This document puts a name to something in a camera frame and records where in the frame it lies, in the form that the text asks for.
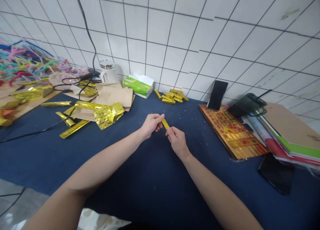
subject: smartphone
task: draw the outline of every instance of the smartphone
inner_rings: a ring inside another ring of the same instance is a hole
[[[268,153],[264,156],[258,171],[280,193],[285,196],[290,194],[294,174],[293,166],[282,164],[274,158],[272,153]]]

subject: tissue box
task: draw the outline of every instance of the tissue box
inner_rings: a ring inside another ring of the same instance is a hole
[[[154,80],[145,76],[133,74],[127,76],[122,84],[123,87],[132,88],[133,93],[143,98],[149,97],[153,90],[153,82]]]

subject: human arm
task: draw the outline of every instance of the human arm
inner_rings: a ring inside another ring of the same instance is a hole
[[[243,202],[189,151],[184,132],[175,127],[166,135],[199,192],[224,229],[262,229]]]
[[[149,114],[142,127],[86,161],[28,221],[24,230],[77,229],[86,199],[105,182],[153,131],[164,114]]]

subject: blue tablecloth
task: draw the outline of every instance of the blue tablecloth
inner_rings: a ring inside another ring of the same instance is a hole
[[[51,101],[74,101],[60,94]],[[0,178],[52,194],[90,157],[137,130],[149,113],[164,113],[170,126],[186,134],[192,154],[219,177],[265,229],[313,229],[320,223],[320,181],[297,169],[290,196],[281,195],[257,169],[262,157],[234,162],[197,108],[196,100],[165,104],[154,93],[136,97],[129,112],[101,131],[91,122],[67,139],[54,129],[0,144]],[[0,140],[39,131],[60,121],[66,107],[38,107],[0,131]],[[86,203],[99,213],[160,228],[220,228],[165,130],[152,134]]]

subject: gold foil stick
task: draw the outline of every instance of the gold foil stick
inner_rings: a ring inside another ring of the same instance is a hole
[[[82,128],[84,125],[88,124],[89,122],[90,121],[87,121],[87,120],[82,120],[78,122],[76,125],[73,125],[71,128],[61,133],[60,137],[62,137],[63,139],[69,137],[71,134],[78,131],[80,128]]]
[[[177,98],[176,96],[173,98],[176,102],[178,102],[178,103],[182,103],[183,102],[183,100],[182,99],[179,99],[179,98]]]
[[[62,112],[56,112],[56,114],[62,119],[65,120],[64,122],[66,123],[66,125],[68,127],[72,127],[73,125],[75,125],[76,123],[74,121],[72,121],[70,118],[67,119],[67,116],[64,115]]]
[[[182,97],[180,95],[178,95],[176,93],[174,93],[173,95],[174,95],[174,98],[178,98],[178,99],[182,100]]]
[[[162,98],[162,102],[170,103],[170,104],[176,104],[175,100],[169,100],[169,99],[165,99],[165,98]]]
[[[171,97],[171,98],[174,97],[174,95],[173,95],[172,93],[163,93],[163,95],[165,95],[165,96],[167,96],[167,97]]]
[[[166,121],[165,119],[162,120],[162,124],[164,125],[164,127],[165,127],[166,129],[168,129],[169,124],[167,123],[167,121]]]
[[[49,102],[49,103],[42,103],[41,106],[43,107],[61,107],[61,106],[72,106],[72,102]]]
[[[161,97],[160,93],[158,92],[158,90],[157,90],[157,89],[154,89],[153,91],[156,93],[156,95],[157,95],[157,97],[159,98],[159,100],[161,100],[162,97]]]
[[[181,93],[178,93],[179,96],[182,97],[183,100],[185,100],[186,102],[189,101],[189,98],[187,98],[185,95],[181,94]]]
[[[85,109],[91,109],[91,110],[97,110],[97,109],[106,107],[106,105],[89,103],[89,102],[84,102],[84,101],[77,101],[75,106],[79,107],[79,108],[85,108]]]
[[[173,98],[167,97],[167,96],[165,96],[165,95],[162,95],[162,98],[165,98],[165,99],[168,99],[168,100],[173,100]]]
[[[177,90],[177,89],[170,89],[170,92],[173,92],[173,93],[181,93],[183,94],[183,92],[181,90]]]

